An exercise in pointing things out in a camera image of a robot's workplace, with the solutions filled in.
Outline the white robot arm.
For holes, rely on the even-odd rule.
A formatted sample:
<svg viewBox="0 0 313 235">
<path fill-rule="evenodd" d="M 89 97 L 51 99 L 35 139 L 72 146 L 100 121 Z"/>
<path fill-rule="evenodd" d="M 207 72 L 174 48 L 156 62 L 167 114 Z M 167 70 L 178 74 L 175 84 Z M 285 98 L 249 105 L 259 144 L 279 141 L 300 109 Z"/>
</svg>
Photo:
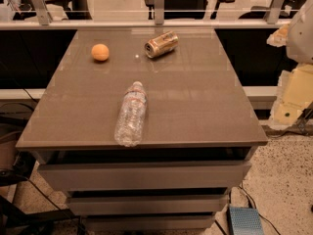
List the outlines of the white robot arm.
<svg viewBox="0 0 313 235">
<path fill-rule="evenodd" d="M 300 64 L 313 64 L 313 0 L 306 0 L 291 20 L 287 55 Z"/>
</svg>

